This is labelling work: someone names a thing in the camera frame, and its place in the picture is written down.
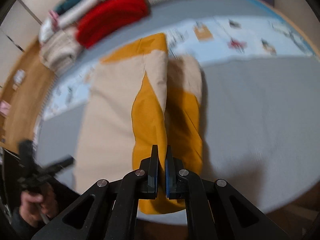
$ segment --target person's arm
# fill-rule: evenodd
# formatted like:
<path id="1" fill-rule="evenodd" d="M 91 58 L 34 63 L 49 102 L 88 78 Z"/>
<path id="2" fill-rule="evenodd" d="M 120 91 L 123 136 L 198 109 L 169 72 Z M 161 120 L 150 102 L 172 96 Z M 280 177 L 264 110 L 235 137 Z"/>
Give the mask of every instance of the person's arm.
<path id="1" fill-rule="evenodd" d="M 23 191 L 21 206 L 14 210 L 11 223 L 12 228 L 22 239 L 31 239 L 44 225 L 36 204 L 39 204 L 41 212 L 51 219 L 59 213 L 58 203 L 50 184 L 47 184 L 43 195 Z"/>

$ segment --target sleeve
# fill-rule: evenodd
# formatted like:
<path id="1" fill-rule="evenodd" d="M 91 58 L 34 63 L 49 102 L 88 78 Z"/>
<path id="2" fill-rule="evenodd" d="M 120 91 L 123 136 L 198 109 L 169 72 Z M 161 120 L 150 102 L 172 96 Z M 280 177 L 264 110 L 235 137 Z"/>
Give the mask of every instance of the sleeve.
<path id="1" fill-rule="evenodd" d="M 11 226 L 17 235 L 23 240 L 30 240 L 33 235 L 43 227 L 43 225 L 39 223 L 39 226 L 34 228 L 25 222 L 19 214 L 18 207 L 13 210 Z"/>

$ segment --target dark clothing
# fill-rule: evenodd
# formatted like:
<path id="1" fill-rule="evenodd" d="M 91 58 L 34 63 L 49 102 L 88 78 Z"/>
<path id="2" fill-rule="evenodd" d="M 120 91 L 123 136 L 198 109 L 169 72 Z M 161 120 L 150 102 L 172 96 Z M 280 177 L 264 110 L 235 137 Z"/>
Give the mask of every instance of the dark clothing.
<path id="1" fill-rule="evenodd" d="M 61 184 L 56 179 L 50 179 L 48 182 L 51 184 L 56 195 L 59 212 L 62 212 L 66 207 L 68 207 L 79 197 L 79 194 L 68 188 L 66 185 Z M 38 227 L 34 228 L 27 222 L 25 222 L 20 216 L 19 207 L 16 207 L 13 211 L 11 226 L 15 230 L 17 235 L 23 240 L 30 240 L 36 232 L 44 227 L 44 225 L 45 224 L 40 221 L 38 223 Z"/>

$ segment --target wooden floor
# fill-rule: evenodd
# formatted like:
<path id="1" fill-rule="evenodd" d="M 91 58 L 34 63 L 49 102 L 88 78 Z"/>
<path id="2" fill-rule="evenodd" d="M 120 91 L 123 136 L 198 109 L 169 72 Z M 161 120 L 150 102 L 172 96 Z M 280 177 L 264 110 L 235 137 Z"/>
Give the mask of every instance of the wooden floor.
<path id="1" fill-rule="evenodd" d="M 54 73 L 40 63 L 39 51 L 40 45 L 34 41 L 12 68 L 0 95 L 0 101 L 11 104 L 8 116 L 0 116 L 0 136 L 4 139 L 0 146 L 15 153 L 18 153 L 19 141 L 33 139 L 36 118 L 55 78 Z M 15 91 L 13 76 L 18 69 L 24 70 L 26 76 Z"/>

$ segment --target metal screw head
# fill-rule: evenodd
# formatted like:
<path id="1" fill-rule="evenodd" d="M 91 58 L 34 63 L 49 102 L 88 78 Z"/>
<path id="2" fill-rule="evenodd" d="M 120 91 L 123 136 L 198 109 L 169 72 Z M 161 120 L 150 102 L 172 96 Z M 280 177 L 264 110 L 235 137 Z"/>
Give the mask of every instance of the metal screw head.
<path id="1" fill-rule="evenodd" d="M 224 187 L 224 186 L 227 185 L 227 182 L 226 182 L 225 180 L 223 180 L 223 179 L 218 179 L 218 180 L 217 180 L 217 185 L 218 185 L 219 187 Z"/>
<path id="2" fill-rule="evenodd" d="M 107 185 L 107 181 L 105 179 L 100 179 L 97 182 L 98 187 L 104 187 L 105 185 Z"/>
<path id="3" fill-rule="evenodd" d="M 189 174 L 189 171 L 187 171 L 187 170 L 185 170 L 185 169 L 182 169 L 182 170 L 179 171 L 179 174 L 180 174 L 181 176 L 187 176 L 187 175 Z"/>
<path id="4" fill-rule="evenodd" d="M 144 170 L 136 170 L 135 174 L 137 176 L 143 176 L 145 174 L 145 171 Z"/>

